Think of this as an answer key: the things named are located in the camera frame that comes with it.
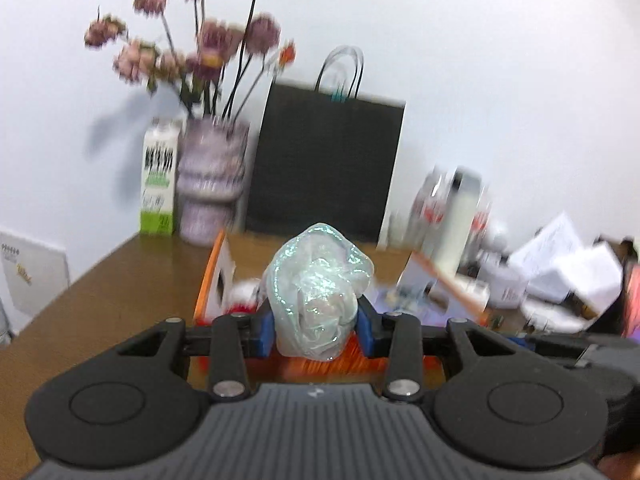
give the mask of paper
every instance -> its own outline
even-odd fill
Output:
[[[63,251],[0,233],[0,255],[11,300],[31,318],[69,286]]]
[[[509,257],[509,265],[518,268],[524,278],[544,273],[555,258],[582,248],[569,217],[562,213],[539,234]]]
[[[598,315],[622,291],[622,266],[605,242],[560,256],[554,266],[575,295]]]
[[[520,307],[527,322],[537,330],[575,334],[586,329],[591,323],[586,319],[574,316],[562,306],[543,301],[525,300]]]
[[[529,280],[527,291],[544,300],[560,303],[571,291],[571,287],[559,276],[554,261],[583,247],[578,233],[562,213],[539,234],[515,251],[508,260],[523,277]]]

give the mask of desk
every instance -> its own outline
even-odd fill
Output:
[[[231,235],[238,279],[260,276],[282,240]],[[409,253],[361,247],[382,283],[395,282]],[[40,460],[23,423],[33,390],[169,316],[190,320],[209,250],[179,238],[134,237],[98,263],[0,351],[0,478],[17,480]],[[204,385],[197,367],[190,382]]]

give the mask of white wall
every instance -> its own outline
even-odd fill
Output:
[[[66,248],[72,278],[138,228],[149,119],[173,114],[119,82],[82,34],[96,8],[162,37],[132,0],[0,0],[0,228]],[[209,0],[242,23],[249,0]],[[362,91],[407,101],[389,207],[406,211],[429,166],[475,168],[512,244],[565,209],[585,239],[640,225],[640,0],[259,0],[315,79],[338,44],[366,54]],[[178,46],[192,9],[171,0]],[[268,84],[247,117],[258,128]],[[0,278],[0,296],[9,303]],[[18,319],[7,307],[17,327]]]

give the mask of crumpled plastic bag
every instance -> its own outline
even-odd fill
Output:
[[[280,353],[314,361],[340,355],[372,276],[371,260],[327,224],[284,244],[264,274]]]

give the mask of vase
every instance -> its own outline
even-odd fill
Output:
[[[206,116],[187,122],[181,142],[177,192],[180,236],[212,246],[234,219],[244,191],[244,153],[249,125]]]

